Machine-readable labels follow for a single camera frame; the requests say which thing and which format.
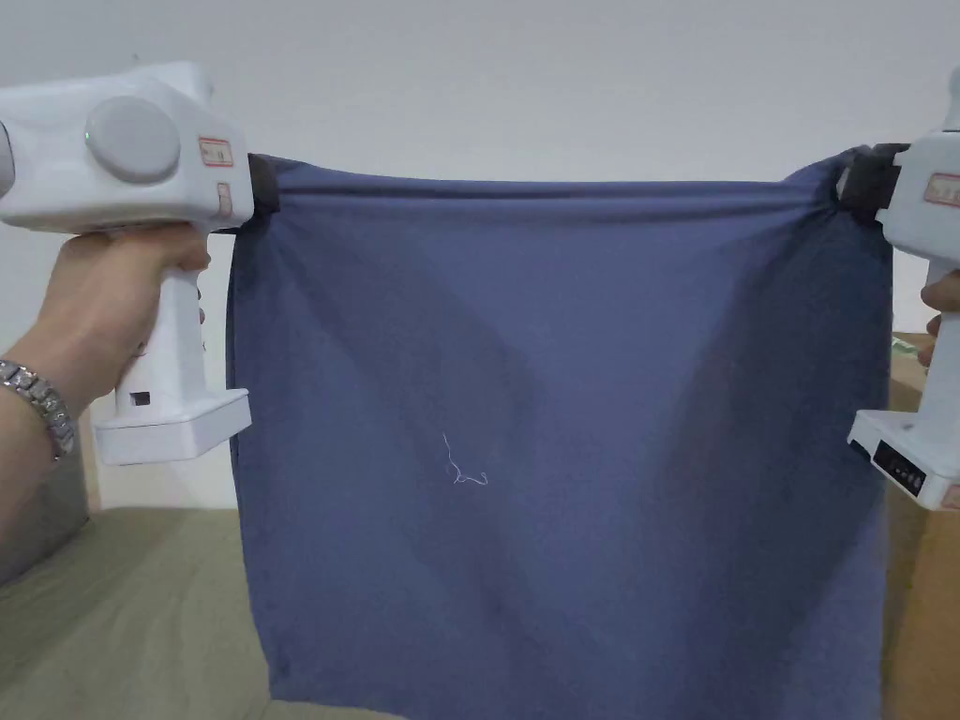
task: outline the white robotic gripper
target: white robotic gripper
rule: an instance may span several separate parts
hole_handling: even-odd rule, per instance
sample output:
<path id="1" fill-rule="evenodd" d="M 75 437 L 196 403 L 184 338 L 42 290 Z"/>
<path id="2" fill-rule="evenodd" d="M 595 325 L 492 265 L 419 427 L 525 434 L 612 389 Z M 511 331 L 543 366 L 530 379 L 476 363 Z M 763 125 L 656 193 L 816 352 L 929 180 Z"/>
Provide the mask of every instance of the white robotic gripper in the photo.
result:
<path id="1" fill-rule="evenodd" d="M 876 214 L 896 248 L 930 261 L 928 282 L 960 268 L 960 68 L 942 129 L 894 158 L 900 175 Z M 944 315 L 917 413 L 861 410 L 850 444 L 930 510 L 960 510 L 960 313 Z"/>
<path id="2" fill-rule="evenodd" d="M 253 215 L 246 142 L 210 112 L 211 95 L 186 62 L 0 89 L 0 220 L 71 234 L 239 227 Z M 197 279 L 170 272 L 116 415 L 95 428 L 101 460 L 187 460 L 250 422 L 246 390 L 207 389 Z"/>

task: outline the human hand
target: human hand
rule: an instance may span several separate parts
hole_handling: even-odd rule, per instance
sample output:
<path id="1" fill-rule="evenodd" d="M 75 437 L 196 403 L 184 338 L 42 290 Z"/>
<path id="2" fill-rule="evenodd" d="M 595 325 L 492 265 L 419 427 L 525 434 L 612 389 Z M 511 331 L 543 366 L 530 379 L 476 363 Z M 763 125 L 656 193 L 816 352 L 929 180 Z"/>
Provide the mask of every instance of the human hand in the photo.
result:
<path id="1" fill-rule="evenodd" d="M 204 270 L 206 237 L 190 226 L 67 241 L 34 327 L 6 357 L 50 380 L 75 417 L 120 380 L 156 320 L 165 270 Z"/>
<path id="2" fill-rule="evenodd" d="M 921 299 L 941 313 L 960 312 L 960 271 L 954 270 L 940 281 L 927 285 L 920 293 Z M 940 334 L 940 323 L 943 315 L 938 315 L 926 324 L 926 331 L 933 337 L 933 342 L 922 348 L 918 359 L 925 368 L 930 367 L 933 359 L 933 350 L 936 347 L 936 338 Z"/>

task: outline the button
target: button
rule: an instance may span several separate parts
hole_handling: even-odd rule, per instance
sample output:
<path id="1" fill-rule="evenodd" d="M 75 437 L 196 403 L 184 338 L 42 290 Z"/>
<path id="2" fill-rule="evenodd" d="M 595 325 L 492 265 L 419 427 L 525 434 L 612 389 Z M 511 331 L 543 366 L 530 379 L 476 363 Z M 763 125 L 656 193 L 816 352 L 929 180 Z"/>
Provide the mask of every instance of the button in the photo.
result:
<path id="1" fill-rule="evenodd" d="M 0 198 L 10 192 L 13 180 L 16 178 L 16 168 L 13 166 L 13 149 L 10 146 L 10 137 L 7 129 L 0 123 Z"/>
<path id="2" fill-rule="evenodd" d="M 86 119 L 86 146 L 119 180 L 166 180 L 180 162 L 180 133 L 162 109 L 142 98 L 104 101 Z"/>

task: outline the red label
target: red label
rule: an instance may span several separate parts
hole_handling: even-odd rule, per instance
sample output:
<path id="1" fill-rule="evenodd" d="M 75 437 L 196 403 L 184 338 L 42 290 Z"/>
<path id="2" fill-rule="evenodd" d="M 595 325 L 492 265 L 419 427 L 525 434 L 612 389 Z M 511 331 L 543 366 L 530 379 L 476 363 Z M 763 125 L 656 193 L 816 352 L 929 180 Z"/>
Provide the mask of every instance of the red label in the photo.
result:
<path id="1" fill-rule="evenodd" d="M 936 205 L 960 207 L 960 175 L 934 173 L 926 184 L 924 200 Z"/>
<path id="2" fill-rule="evenodd" d="M 200 157 L 207 167 L 233 167 L 233 151 L 226 140 L 201 137 Z"/>
<path id="3" fill-rule="evenodd" d="M 217 196 L 220 198 L 220 206 L 217 209 L 218 218 L 228 218 L 233 214 L 233 198 L 230 195 L 230 186 L 228 182 L 217 183 Z"/>
<path id="4" fill-rule="evenodd" d="M 960 485 L 951 485 L 940 507 L 948 510 L 960 510 Z"/>

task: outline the metal bracelet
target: metal bracelet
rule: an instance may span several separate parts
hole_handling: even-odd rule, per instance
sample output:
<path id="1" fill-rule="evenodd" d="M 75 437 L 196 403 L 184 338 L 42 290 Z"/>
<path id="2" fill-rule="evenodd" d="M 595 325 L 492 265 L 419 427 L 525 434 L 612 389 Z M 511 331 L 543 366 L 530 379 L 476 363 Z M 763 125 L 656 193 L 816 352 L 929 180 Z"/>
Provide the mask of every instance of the metal bracelet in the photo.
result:
<path id="1" fill-rule="evenodd" d="M 18 363 L 0 359 L 0 385 L 33 405 L 43 418 L 54 446 L 54 462 L 73 452 L 77 426 L 60 393 L 47 380 Z"/>

